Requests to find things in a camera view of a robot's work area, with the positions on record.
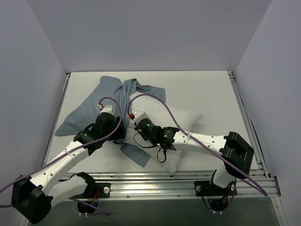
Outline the white pillow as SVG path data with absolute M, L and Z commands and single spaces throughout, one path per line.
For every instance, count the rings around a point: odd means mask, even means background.
M 164 105 L 153 97 L 142 96 L 135 99 L 131 104 L 131 108 L 135 109 L 136 107 L 142 108 L 155 126 L 160 126 L 161 128 L 177 127 Z M 172 105 L 168 105 L 168 108 L 181 128 L 188 132 L 192 132 L 192 129 L 196 127 L 197 123 L 203 116 L 202 113 L 194 110 L 181 109 Z M 161 166 L 161 168 L 166 171 L 171 173 L 176 172 L 182 151 L 168 150 L 166 154 L 167 160 L 164 163 L 159 163 L 157 160 L 159 148 L 154 147 L 148 149 L 147 147 L 151 146 L 151 143 L 149 141 L 145 141 L 138 132 L 134 130 L 134 127 L 134 123 L 130 121 L 124 142 L 136 147 L 138 153 L 145 154 L 147 157 L 132 157 L 131 159 L 142 167 L 145 167 L 149 160 L 154 160 L 157 162 L 157 165 Z

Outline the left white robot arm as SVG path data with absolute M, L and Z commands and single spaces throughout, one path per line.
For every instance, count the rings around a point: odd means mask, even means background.
M 121 117 L 101 113 L 95 123 L 80 131 L 68 146 L 45 167 L 25 178 L 19 177 L 13 185 L 11 205 L 30 223 L 40 222 L 58 203 L 77 195 L 93 197 L 95 180 L 85 172 L 60 179 L 76 164 L 102 147 L 103 143 L 122 139 L 125 130 Z

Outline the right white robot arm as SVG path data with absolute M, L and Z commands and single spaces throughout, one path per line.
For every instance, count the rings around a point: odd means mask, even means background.
M 163 151 L 192 151 L 219 158 L 223 166 L 216 170 L 209 189 L 220 194 L 235 179 L 248 179 L 253 161 L 253 148 L 236 132 L 227 136 L 209 136 L 184 131 L 177 127 L 160 127 L 148 118 L 134 123 L 145 141 Z

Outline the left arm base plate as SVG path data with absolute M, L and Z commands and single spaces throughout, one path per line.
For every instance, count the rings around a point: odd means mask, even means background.
M 88 185 L 85 191 L 81 194 L 73 195 L 75 199 L 100 199 L 109 198 L 111 192 L 111 184 L 107 182 L 95 182 Z

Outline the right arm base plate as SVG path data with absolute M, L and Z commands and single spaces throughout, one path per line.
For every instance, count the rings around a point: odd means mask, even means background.
M 221 188 L 219 186 L 214 185 L 209 180 L 206 181 L 195 181 L 194 182 L 195 187 L 195 194 L 196 196 L 232 196 L 237 195 L 237 191 L 234 190 L 234 181 L 230 182 L 226 188 Z

